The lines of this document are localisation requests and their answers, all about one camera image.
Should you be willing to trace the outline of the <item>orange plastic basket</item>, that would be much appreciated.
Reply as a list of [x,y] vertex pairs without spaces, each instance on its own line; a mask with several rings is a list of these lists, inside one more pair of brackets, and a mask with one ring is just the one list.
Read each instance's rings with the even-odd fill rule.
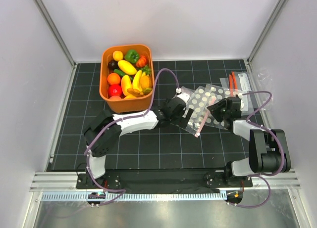
[[[152,79],[152,88],[146,89],[142,91],[144,95],[142,97],[135,97],[131,94],[125,96],[122,93],[121,100],[110,100],[108,97],[108,87],[110,86],[107,82],[107,77],[110,73],[114,73],[113,70],[109,70],[107,64],[110,60],[114,60],[112,54],[114,51],[118,50],[126,54],[126,52],[130,49],[134,49],[138,52],[139,57],[144,55],[147,58],[148,65],[152,69],[152,73],[149,75]],[[136,70],[140,70],[140,68],[136,67],[135,64],[132,64]],[[101,72],[100,72],[100,95],[107,102],[109,108],[115,113],[125,113],[125,112],[137,112],[144,111],[150,107],[150,103],[152,100],[152,96],[154,95],[154,67],[151,56],[151,50],[142,44],[136,45],[124,45],[124,46],[113,46],[107,49],[102,55],[101,61]]]

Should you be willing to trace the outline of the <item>peach toy fruit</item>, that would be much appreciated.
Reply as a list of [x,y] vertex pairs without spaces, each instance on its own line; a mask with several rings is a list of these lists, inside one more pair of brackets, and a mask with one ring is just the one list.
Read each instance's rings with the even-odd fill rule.
[[121,100],[121,97],[113,95],[113,96],[110,97],[110,100]]

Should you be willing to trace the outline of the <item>orange toy pumpkin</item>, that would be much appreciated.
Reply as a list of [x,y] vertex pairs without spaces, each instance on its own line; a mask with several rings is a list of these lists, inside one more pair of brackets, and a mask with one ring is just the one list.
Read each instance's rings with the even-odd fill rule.
[[148,63],[147,58],[144,55],[141,55],[139,57],[139,59],[137,60],[137,62],[135,63],[135,65],[138,68],[142,68],[142,67],[146,66],[147,63]]

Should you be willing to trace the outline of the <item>green toy bell pepper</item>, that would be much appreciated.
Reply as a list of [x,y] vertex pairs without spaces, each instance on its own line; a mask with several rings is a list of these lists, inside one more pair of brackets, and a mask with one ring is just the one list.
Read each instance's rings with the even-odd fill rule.
[[135,64],[139,60],[139,54],[136,50],[130,49],[124,55],[124,59],[132,64]]

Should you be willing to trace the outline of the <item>yellow toy lemon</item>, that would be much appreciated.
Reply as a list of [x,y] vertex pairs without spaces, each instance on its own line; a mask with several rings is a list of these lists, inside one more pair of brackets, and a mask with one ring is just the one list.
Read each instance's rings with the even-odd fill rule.
[[121,51],[118,51],[118,50],[113,52],[112,57],[117,62],[124,59],[123,53]]

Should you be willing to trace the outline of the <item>clear bag orange zipper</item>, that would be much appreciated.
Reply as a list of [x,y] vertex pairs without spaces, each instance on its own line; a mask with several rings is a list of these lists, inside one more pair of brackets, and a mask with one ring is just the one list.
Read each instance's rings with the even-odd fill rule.
[[[226,78],[220,78],[220,83],[225,88],[226,96],[235,96],[237,93],[251,92],[251,84],[249,75],[243,72],[230,71]],[[258,106],[253,95],[246,95],[248,97],[249,110],[242,112],[242,116],[250,115]]]

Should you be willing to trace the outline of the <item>green toy cucumber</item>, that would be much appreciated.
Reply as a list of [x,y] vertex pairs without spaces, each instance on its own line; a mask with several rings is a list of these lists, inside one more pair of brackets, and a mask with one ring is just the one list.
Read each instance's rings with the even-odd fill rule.
[[[126,73],[124,73],[122,70],[119,70],[119,69],[114,69],[113,72],[118,74],[120,77],[124,77],[125,75],[127,75]],[[133,77],[131,75],[128,75],[128,77],[130,80],[133,80]]]

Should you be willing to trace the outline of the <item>white polka dot zip bag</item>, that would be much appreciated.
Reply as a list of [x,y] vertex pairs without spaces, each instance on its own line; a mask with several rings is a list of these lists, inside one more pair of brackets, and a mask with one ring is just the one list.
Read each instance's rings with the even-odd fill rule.
[[230,123],[231,120],[222,121],[221,123],[217,122],[214,119],[214,117],[211,115],[211,113],[208,111],[207,107],[209,105],[213,104],[214,102],[218,102],[218,101],[222,100],[223,98],[227,98],[229,96],[225,95],[225,88],[223,88],[223,87],[216,86],[216,85],[211,85],[211,84],[207,84],[206,86],[209,89],[210,97],[208,99],[208,104],[206,106],[206,113],[208,113],[208,116],[206,118],[205,125],[209,126],[209,127],[227,129],[228,128],[228,124]]

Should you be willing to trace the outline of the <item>dark purple toy plum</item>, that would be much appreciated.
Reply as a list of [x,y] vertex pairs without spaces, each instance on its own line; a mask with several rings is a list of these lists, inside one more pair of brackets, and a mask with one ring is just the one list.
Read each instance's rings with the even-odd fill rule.
[[107,67],[109,70],[115,70],[118,69],[118,62],[115,60],[110,60],[107,64]]

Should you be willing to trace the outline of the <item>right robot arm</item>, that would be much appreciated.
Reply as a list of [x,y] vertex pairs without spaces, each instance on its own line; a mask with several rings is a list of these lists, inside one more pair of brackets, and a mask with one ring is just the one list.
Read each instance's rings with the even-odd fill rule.
[[242,119],[241,104],[240,98],[231,96],[207,107],[217,122],[249,142],[249,157],[228,162],[224,167],[224,183],[235,186],[241,178],[250,175],[275,176],[289,172],[291,161],[285,132]]

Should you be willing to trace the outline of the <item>red toy apple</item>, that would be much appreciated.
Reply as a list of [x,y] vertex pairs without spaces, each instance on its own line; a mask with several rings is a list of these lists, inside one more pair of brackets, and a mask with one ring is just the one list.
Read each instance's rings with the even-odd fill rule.
[[112,96],[118,96],[121,97],[122,96],[122,88],[121,85],[110,85],[108,87],[108,97],[112,97]]

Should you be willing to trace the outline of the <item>orange yellow toy fruit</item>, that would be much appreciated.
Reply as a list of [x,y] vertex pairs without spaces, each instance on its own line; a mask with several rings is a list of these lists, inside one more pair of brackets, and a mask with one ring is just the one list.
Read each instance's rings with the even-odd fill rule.
[[144,75],[140,78],[139,81],[139,86],[143,91],[146,89],[151,89],[152,88],[152,79],[150,78],[149,75]]

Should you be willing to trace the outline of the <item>yellow toy mango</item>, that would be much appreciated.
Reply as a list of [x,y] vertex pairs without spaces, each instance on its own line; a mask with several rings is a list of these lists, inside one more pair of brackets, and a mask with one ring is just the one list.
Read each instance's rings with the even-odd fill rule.
[[128,89],[132,89],[132,83],[129,75],[124,75],[121,79],[121,89],[125,96],[129,95]]
[[119,69],[127,75],[135,75],[137,73],[136,68],[126,60],[120,60],[117,64]]

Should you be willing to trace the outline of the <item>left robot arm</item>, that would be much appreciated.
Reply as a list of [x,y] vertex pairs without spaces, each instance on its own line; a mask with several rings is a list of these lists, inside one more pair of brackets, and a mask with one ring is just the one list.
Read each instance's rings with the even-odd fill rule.
[[100,188],[105,183],[106,154],[120,136],[128,133],[154,130],[167,127],[170,124],[185,127],[189,117],[183,117],[189,95],[178,94],[167,99],[162,105],[150,110],[131,114],[112,114],[110,111],[101,112],[83,132],[87,145],[84,154],[88,158],[88,184]]

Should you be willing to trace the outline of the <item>pink polka dot zip bag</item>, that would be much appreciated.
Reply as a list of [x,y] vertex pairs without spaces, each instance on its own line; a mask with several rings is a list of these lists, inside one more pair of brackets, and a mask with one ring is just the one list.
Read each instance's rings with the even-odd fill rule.
[[[184,112],[183,118],[185,119],[187,111],[189,108],[193,109],[193,114],[188,120],[188,125],[186,128],[182,128],[188,133],[194,135],[195,137],[199,137],[201,134],[201,130],[204,126],[204,116],[206,113],[206,106],[208,104],[209,89],[207,86],[200,86],[195,90],[191,90],[192,94],[188,103],[186,104],[186,110]],[[179,127],[179,123],[172,123],[175,126]]]

